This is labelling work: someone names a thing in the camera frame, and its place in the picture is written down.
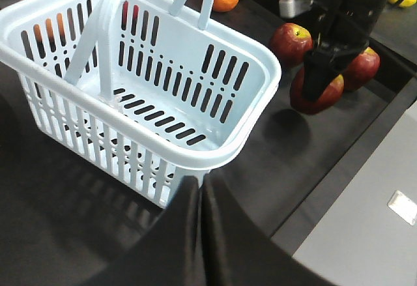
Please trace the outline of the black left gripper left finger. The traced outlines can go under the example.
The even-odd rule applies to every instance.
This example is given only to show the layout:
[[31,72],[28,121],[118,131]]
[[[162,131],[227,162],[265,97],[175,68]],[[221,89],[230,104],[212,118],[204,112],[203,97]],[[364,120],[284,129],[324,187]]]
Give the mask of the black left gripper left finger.
[[197,243],[199,186],[184,177],[149,230],[122,257],[83,285],[204,285]]

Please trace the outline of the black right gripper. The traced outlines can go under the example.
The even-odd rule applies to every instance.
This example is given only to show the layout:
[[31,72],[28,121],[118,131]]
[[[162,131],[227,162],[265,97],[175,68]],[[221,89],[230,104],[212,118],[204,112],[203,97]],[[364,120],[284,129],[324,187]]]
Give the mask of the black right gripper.
[[364,50],[368,34],[359,0],[312,0],[321,13],[313,28],[314,47],[304,57],[302,96],[316,102],[324,90]]

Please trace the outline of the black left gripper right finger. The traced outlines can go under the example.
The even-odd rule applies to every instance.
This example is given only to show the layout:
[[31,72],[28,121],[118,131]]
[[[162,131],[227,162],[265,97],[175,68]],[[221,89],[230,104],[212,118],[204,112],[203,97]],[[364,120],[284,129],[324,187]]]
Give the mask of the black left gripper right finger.
[[275,245],[221,179],[201,189],[201,240],[208,285],[329,285]]

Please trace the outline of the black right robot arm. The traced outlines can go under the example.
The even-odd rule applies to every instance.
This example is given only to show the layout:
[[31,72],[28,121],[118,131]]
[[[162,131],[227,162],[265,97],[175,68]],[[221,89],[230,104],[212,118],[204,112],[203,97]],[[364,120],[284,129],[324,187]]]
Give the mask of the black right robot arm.
[[388,0],[313,0],[318,13],[313,49],[304,56],[302,96],[314,102],[330,82],[369,45]]

